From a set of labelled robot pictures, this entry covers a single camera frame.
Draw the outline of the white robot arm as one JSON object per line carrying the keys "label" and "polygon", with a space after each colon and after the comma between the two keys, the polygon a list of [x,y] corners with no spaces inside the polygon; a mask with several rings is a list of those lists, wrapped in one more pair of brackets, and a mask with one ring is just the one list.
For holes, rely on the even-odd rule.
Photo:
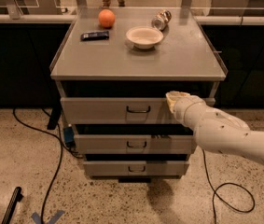
{"label": "white robot arm", "polygon": [[264,132],[252,131],[243,120],[210,107],[196,95],[169,91],[166,100],[176,121],[193,131],[200,148],[264,165]]}

